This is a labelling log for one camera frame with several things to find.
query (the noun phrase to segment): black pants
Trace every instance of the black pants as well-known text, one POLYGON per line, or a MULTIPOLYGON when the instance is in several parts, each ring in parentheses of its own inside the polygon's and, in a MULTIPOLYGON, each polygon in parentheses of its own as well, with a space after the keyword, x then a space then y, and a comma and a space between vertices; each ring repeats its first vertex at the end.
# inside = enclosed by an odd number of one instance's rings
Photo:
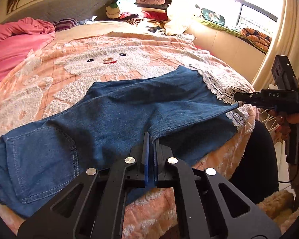
MULTIPOLYGON (((244 157, 230 182, 252 202, 259 203, 278 190, 278 167, 273 141, 265 126, 256 120, 244 157)), ((0 218, 0 239, 16 236, 0 218)))

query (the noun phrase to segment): lace trim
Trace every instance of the lace trim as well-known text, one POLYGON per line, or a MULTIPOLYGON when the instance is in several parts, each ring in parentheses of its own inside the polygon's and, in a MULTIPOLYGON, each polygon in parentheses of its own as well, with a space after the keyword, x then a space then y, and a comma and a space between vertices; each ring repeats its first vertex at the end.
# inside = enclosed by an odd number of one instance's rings
MULTIPOLYGON (((250 91, 248 85, 239 82, 232 75, 226 76, 225 82, 223 81, 223 78, 217 78, 212 69, 206 65, 203 67, 199 65, 189 65, 186 67, 197 70, 198 73, 203 77, 203 81, 206 83, 207 88, 216 95, 217 99, 222 100, 224 103, 231 105, 235 104, 236 101, 234 99, 234 94, 236 92, 247 93, 250 91)), ((226 116, 232 120, 232 123, 235 127, 243 127, 249 119, 248 108, 249 105, 244 105, 240 102, 239 108, 227 112, 226 116)))

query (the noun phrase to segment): pink bedding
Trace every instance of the pink bedding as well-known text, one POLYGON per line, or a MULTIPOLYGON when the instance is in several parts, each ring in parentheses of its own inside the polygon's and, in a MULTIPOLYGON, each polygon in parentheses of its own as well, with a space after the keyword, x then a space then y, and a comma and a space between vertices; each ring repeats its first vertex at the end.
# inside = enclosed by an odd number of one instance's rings
MULTIPOLYGON (((89 29, 94 27, 94 24, 88 26, 89 29)), ((74 27, 69 31, 75 32, 76 28, 79 29, 74 27)), ((196 68, 212 92, 227 103, 230 102, 225 95, 232 93, 235 87, 253 91, 230 66, 208 51, 195 48, 192 42, 174 37, 112 32, 48 47, 30 53, 0 83, 0 136, 18 126, 66 110, 80 100, 95 81, 149 78, 173 71, 180 64, 196 68), (117 57, 121 52, 127 56, 117 58, 117 68, 111 73, 101 67, 103 55, 117 57), (86 68, 84 63, 91 53, 100 56, 93 66, 86 68), (219 83, 222 89, 217 91, 219 83)), ((255 107, 246 104, 239 109, 239 114, 228 116, 237 125, 237 133, 198 161, 195 168, 214 167, 226 178, 231 177, 256 118, 255 107)), ((0 205, 0 216, 17 233, 23 219, 3 205, 0 205)), ((126 207, 122 239, 158 239, 176 223, 173 190, 154 189, 126 207)))
POLYGON ((44 48, 55 38, 50 22, 24 18, 0 24, 0 81, 33 50, 44 48))

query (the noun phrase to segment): beige curtain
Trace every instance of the beige curtain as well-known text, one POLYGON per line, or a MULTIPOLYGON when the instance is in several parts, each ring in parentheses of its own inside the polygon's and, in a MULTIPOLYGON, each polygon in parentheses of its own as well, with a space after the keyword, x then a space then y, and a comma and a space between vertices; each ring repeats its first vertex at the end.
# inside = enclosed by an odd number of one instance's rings
POLYGON ((288 56, 296 77, 299 77, 299 0, 283 0, 278 30, 252 85, 256 91, 273 83, 271 68, 276 55, 288 56))

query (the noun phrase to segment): headboard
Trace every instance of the headboard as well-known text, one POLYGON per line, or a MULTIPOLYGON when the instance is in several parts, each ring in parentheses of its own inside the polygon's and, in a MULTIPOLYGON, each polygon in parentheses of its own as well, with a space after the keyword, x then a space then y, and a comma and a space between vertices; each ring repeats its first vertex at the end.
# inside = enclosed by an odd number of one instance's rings
POLYGON ((3 23, 15 22, 25 17, 48 22, 65 18, 81 21, 92 16, 97 16, 97 20, 105 20, 105 8, 111 2, 112 0, 43 0, 14 13, 3 23))

